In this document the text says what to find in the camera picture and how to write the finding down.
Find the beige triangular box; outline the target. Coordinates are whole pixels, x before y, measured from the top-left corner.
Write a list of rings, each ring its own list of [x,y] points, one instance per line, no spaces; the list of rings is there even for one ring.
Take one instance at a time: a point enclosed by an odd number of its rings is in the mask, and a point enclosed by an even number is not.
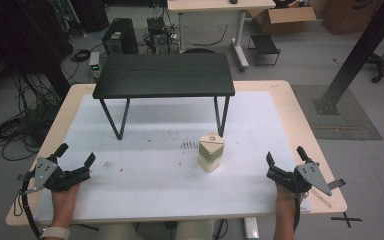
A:
[[[200,138],[198,163],[207,173],[220,166],[224,146],[224,140],[217,133],[211,132]]]

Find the small black shelf table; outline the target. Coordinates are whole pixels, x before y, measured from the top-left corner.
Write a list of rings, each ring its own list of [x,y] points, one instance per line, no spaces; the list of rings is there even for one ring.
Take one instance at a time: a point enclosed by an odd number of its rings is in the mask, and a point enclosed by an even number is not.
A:
[[[118,140],[123,138],[124,128],[115,125],[108,99],[223,97],[223,107],[214,105],[217,131],[223,135],[234,95],[228,58],[223,53],[111,55],[93,91]]]

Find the black curtain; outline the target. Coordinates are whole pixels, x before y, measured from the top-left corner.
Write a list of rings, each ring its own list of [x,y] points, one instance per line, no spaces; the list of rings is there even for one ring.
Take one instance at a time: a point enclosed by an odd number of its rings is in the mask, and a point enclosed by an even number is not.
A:
[[[0,53],[22,76],[44,74],[64,98],[70,85],[60,64],[72,51],[47,0],[0,0]]]

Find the open computer case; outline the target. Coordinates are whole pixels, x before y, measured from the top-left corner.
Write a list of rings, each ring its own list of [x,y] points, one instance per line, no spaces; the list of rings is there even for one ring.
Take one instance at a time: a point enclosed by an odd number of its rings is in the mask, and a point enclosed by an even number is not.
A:
[[[153,54],[174,53],[173,36],[175,33],[172,25],[166,25],[163,17],[147,19],[147,46]]]

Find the white wristwatch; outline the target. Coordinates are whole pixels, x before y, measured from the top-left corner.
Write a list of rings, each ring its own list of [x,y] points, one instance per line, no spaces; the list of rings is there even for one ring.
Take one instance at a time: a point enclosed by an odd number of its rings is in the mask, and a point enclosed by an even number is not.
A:
[[[70,235],[70,231],[68,228],[62,228],[62,227],[46,227],[40,238],[59,238],[61,240],[68,240]]]

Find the grey floor mat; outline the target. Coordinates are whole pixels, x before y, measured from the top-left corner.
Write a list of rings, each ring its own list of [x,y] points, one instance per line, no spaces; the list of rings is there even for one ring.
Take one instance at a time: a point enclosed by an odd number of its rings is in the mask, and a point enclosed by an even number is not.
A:
[[[337,103],[335,114],[319,114],[315,101],[327,90],[325,85],[293,85],[292,90],[317,139],[381,140],[376,127],[354,94],[347,89]]]

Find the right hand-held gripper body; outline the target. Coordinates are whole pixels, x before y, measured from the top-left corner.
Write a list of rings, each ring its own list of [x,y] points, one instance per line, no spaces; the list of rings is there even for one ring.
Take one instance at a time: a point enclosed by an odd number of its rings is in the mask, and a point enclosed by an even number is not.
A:
[[[293,172],[280,169],[274,162],[268,162],[268,166],[266,176],[293,194],[306,193],[312,187],[315,187],[324,194],[331,196],[333,189],[345,185],[343,179],[328,183],[316,162],[297,165]]]

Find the grey power supply unit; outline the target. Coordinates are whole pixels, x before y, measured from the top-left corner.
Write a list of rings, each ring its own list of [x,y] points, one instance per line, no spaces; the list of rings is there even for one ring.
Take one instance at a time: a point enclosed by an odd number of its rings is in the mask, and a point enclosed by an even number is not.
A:
[[[100,77],[100,73],[101,73],[100,53],[99,52],[92,52],[90,54],[89,67],[90,67],[90,70],[91,70],[93,77],[95,79],[98,79]]]

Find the white table mat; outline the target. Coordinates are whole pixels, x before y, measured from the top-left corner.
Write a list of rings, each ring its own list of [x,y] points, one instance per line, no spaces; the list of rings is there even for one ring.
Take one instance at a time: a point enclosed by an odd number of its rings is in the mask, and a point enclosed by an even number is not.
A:
[[[215,131],[210,98],[108,100],[91,95],[64,138],[64,170],[96,159],[77,195],[79,223],[257,216],[275,208],[266,157],[291,171],[296,150],[267,91],[241,91],[229,102],[221,164],[206,172],[199,140]]]

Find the black metal post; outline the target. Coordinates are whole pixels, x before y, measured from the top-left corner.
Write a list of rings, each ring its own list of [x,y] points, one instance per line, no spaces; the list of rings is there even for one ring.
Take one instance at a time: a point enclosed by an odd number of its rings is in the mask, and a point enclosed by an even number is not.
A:
[[[313,104],[319,115],[337,115],[336,105],[366,63],[367,58],[384,39],[384,2],[351,50],[332,83],[320,99]]]

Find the white desk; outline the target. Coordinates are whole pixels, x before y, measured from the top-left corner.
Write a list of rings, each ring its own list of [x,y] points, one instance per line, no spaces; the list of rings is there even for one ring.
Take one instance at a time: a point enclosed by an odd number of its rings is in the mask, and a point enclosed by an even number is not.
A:
[[[181,35],[180,49],[185,50],[186,45],[182,39],[183,26],[182,16],[186,12],[203,12],[203,11],[237,11],[237,29],[236,36],[231,40],[231,45],[239,60],[242,70],[249,67],[248,60],[241,47],[242,32],[245,22],[246,12],[254,9],[271,9],[275,7],[274,0],[167,0],[168,9],[178,14],[179,32]]]

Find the open cardboard box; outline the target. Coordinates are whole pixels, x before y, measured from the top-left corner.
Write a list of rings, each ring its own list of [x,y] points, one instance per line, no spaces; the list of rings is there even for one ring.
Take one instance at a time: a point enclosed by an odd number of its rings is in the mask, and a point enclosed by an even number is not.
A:
[[[252,24],[262,34],[295,34],[306,29],[306,23],[316,20],[312,7],[249,10]]]

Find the person's left hand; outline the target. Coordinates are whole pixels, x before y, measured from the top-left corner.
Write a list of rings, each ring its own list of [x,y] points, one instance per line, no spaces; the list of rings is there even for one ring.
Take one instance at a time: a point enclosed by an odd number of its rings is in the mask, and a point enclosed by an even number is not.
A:
[[[80,184],[71,187],[69,190],[52,193],[53,209],[55,213],[73,213],[76,205],[77,192]]]

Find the brown cardboard box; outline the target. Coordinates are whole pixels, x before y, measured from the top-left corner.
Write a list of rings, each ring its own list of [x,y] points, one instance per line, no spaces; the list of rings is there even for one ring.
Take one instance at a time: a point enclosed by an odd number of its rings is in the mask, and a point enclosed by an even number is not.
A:
[[[331,0],[323,26],[334,35],[363,32],[384,0]]]

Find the person's right hand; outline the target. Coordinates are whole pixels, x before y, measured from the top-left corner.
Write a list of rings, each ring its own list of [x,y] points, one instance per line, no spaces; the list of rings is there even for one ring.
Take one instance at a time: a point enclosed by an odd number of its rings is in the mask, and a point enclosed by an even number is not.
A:
[[[295,206],[295,198],[283,186],[276,185],[276,206],[279,208],[293,208]]]

